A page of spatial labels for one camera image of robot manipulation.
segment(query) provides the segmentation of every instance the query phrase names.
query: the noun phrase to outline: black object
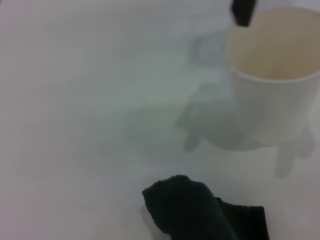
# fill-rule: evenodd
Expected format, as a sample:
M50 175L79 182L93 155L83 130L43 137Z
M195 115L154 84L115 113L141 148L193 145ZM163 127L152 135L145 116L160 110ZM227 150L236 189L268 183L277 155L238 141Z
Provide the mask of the black object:
M269 240L262 206L223 202L187 176L158 181L142 195L154 223L172 240Z
M254 14L257 0L233 0L231 12L237 25L248 27Z

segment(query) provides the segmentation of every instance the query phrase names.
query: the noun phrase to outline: cup rim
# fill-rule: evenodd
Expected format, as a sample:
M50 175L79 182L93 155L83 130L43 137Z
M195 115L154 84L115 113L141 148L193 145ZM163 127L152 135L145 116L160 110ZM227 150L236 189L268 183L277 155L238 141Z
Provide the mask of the cup rim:
M283 7L275 8L275 10L278 10L278 9L297 9L297 10L312 12L312 13L316 13L316 14L320 15L320 11L315 11L313 9L309 9L309 8L302 7L302 6L283 6ZM260 12L266 13L266 12L270 12L270 11L272 11L272 9L262 10ZM320 75L320 69L319 69L318 71L316 71L312 74L303 76L303 77L295 77L295 78L289 78L289 79L264 78L264 77L259 77L259 76L247 74L247 73L241 71L239 68L237 68L236 66L234 66L232 64L231 60L228 57L228 54L227 54L227 61L228 61L228 64L231 68L232 73L242 77L243 79L246 79L248 81L251 81L251 82L257 83L257 84L270 84L270 85L296 84L296 83L300 83L303 81L312 80Z
M237 69L236 67L232 66L231 67L231 72L234 74L240 76L243 79L246 79L248 81L254 82L254 83L259 83L259 84L270 84L270 85L288 85L288 84L296 84L300 83L303 81L308 81L315 79L320 75L320 71L317 71L313 74L299 77L299 78L290 78L290 79L272 79L272 78L263 78L263 77L258 77L254 75L250 75L247 73L242 72L241 70Z

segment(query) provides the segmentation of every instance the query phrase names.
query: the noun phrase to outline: paper cup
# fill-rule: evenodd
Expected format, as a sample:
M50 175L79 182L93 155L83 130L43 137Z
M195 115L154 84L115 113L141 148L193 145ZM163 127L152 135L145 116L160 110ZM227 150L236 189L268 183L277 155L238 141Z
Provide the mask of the paper cup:
M237 124L263 145L294 140L320 84L320 13L284 7L257 13L228 37Z

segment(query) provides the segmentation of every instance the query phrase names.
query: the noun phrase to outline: white backdrop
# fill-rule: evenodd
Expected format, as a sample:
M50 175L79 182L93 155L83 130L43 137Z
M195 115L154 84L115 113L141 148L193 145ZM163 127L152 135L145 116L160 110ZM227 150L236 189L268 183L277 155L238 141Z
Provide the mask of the white backdrop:
M243 139L230 24L222 0L2 0L1 239L168 239L141 191L174 174L265 206L271 240L319 239L320 102L297 142Z

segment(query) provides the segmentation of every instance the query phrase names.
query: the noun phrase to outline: dark gray towel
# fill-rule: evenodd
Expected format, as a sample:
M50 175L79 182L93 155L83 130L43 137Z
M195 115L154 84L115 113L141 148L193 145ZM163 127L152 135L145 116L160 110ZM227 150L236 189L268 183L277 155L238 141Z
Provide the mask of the dark gray towel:
M187 176L158 181L142 194L154 223L172 240L269 240L262 206L228 204Z

